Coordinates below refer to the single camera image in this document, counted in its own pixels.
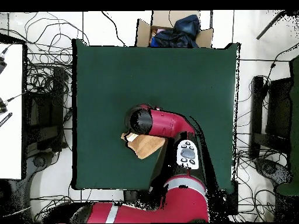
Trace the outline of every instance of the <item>green table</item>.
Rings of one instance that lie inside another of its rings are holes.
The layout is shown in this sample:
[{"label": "green table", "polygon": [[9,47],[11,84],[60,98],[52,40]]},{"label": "green table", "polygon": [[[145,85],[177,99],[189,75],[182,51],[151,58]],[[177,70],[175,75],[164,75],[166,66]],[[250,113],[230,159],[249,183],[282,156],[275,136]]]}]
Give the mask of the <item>green table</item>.
[{"label": "green table", "polygon": [[230,193],[237,49],[87,47],[73,41],[75,187],[149,188],[158,152],[140,160],[120,139],[126,111],[149,103],[199,122],[218,184]]}]

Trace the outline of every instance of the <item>floor tile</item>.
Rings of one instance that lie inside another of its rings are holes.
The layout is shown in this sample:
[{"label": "floor tile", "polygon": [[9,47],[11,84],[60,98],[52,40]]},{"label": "floor tile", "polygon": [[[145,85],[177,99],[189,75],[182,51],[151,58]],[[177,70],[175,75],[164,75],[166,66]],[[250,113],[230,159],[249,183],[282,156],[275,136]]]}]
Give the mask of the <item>floor tile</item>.
[{"label": "floor tile", "polygon": [[210,28],[210,16],[209,10],[201,10],[199,12],[200,29],[205,30]]},{"label": "floor tile", "polygon": [[[104,13],[115,22],[118,37],[126,46],[135,45],[137,19],[151,23],[151,10],[107,11]],[[100,11],[84,12],[84,32],[88,36],[91,46],[123,46],[123,43],[116,37],[114,24]]]},{"label": "floor tile", "polygon": [[72,152],[64,149],[56,164],[38,172],[32,181],[31,198],[68,195],[68,187],[72,179]]},{"label": "floor tile", "polygon": [[7,14],[4,13],[0,13],[0,33],[7,35],[8,32],[6,30],[1,29],[8,29],[8,18]]},{"label": "floor tile", "polygon": [[232,43],[232,18],[233,10],[213,11],[213,48],[225,48]]},{"label": "floor tile", "polygon": [[[234,42],[241,43],[241,58],[274,60],[276,55],[298,42],[298,19],[284,17],[261,38],[259,33],[275,17],[279,10],[235,10]],[[291,60],[299,55],[299,49],[287,52],[279,60]]]}]

